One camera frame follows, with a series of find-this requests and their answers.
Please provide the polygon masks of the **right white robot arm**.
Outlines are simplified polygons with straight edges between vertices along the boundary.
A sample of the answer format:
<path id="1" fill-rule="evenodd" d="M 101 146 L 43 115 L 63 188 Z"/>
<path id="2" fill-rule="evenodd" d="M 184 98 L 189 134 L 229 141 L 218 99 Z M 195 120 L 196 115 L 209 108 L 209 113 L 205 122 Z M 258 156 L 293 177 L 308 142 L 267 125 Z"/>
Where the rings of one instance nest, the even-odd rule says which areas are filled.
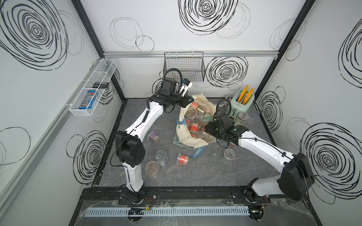
<path id="1" fill-rule="evenodd" d="M 217 140 L 232 142 L 261 157 L 273 166 L 279 176 L 255 179 L 248 185 L 248 191 L 257 197 L 285 195 L 299 201 L 309 193 L 315 182 L 308 158 L 293 154 L 261 139 L 243 125 L 234 125 L 226 113 L 218 111 L 205 126 L 206 133 Z"/>

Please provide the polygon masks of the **clear purple seed jar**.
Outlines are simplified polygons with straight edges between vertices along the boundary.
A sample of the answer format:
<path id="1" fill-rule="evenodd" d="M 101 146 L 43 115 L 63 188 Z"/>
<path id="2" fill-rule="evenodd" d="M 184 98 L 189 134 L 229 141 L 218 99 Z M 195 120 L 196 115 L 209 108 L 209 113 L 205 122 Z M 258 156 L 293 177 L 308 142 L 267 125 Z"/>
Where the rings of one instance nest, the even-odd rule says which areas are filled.
<path id="1" fill-rule="evenodd" d="M 160 140 L 160 137 L 156 132 L 152 131 L 148 134 L 147 139 L 151 143 L 156 144 Z"/>

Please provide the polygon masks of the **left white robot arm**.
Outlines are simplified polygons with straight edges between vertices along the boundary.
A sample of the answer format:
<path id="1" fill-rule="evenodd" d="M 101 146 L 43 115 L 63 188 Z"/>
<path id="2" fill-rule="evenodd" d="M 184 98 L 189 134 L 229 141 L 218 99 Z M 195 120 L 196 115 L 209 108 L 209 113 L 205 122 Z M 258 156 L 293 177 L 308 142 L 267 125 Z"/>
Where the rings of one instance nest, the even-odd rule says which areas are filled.
<path id="1" fill-rule="evenodd" d="M 178 105 L 185 108 L 194 101 L 193 97 L 187 95 L 191 87 L 192 82 L 181 79 L 180 88 L 176 92 L 175 80 L 163 79 L 160 90 L 147 98 L 147 106 L 137 120 L 125 131 L 116 133 L 115 153 L 121 162 L 120 167 L 125 170 L 126 188 L 132 195 L 144 194 L 140 166 L 146 154 L 142 142 L 147 132 L 168 107 Z"/>

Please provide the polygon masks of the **grey label seed jar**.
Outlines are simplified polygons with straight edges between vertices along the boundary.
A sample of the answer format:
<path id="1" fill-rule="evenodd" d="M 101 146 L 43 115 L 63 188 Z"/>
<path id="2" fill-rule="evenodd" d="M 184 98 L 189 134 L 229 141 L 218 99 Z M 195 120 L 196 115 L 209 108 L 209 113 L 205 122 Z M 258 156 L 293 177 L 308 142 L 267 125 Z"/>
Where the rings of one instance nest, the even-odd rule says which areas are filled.
<path id="1" fill-rule="evenodd" d="M 158 150 L 155 154 L 156 162 L 164 167 L 168 164 L 167 152 L 165 150 Z"/>

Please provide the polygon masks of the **red label seed jar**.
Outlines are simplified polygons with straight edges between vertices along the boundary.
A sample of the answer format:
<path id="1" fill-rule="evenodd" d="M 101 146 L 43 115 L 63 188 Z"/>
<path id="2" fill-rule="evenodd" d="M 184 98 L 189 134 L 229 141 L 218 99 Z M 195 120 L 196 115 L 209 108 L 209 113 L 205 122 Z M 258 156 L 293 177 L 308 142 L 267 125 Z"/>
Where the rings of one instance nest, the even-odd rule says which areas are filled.
<path id="1" fill-rule="evenodd" d="M 176 160 L 177 165 L 187 165 L 188 162 L 189 162 L 189 157 L 187 155 L 184 155 L 183 153 L 178 154 Z"/>

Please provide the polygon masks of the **clear brown seed jar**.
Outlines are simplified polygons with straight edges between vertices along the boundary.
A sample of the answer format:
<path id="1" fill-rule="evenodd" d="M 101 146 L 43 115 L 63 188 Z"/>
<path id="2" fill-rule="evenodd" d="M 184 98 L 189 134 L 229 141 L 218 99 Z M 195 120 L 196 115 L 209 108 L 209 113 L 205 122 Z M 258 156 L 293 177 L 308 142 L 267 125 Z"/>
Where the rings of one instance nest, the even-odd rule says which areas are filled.
<path id="1" fill-rule="evenodd" d="M 156 175 L 159 172 L 160 165 L 157 161 L 149 161 L 145 165 L 145 171 L 148 175 Z"/>

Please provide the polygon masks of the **orange label seed jar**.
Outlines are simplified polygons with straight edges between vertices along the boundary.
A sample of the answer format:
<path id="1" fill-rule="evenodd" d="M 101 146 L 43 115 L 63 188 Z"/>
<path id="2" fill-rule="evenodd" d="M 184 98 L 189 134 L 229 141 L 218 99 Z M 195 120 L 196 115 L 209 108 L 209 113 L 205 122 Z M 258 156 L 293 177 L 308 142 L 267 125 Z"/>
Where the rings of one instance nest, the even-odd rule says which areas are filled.
<path id="1" fill-rule="evenodd" d="M 200 124 L 197 122 L 193 122 L 190 125 L 189 132 L 192 137 L 199 137 Z"/>

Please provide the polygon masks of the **teal green label jar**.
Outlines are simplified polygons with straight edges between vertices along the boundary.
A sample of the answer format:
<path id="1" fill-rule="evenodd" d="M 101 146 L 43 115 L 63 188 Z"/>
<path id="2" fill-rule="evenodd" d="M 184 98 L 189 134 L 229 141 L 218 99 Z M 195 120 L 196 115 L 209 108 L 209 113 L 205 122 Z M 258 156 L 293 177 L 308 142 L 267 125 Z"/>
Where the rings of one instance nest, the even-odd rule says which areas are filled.
<path id="1" fill-rule="evenodd" d="M 212 122 L 212 121 L 213 121 L 213 115 L 211 113 L 205 113 L 203 115 L 203 119 L 202 119 L 203 123 L 209 123 L 209 122 Z"/>

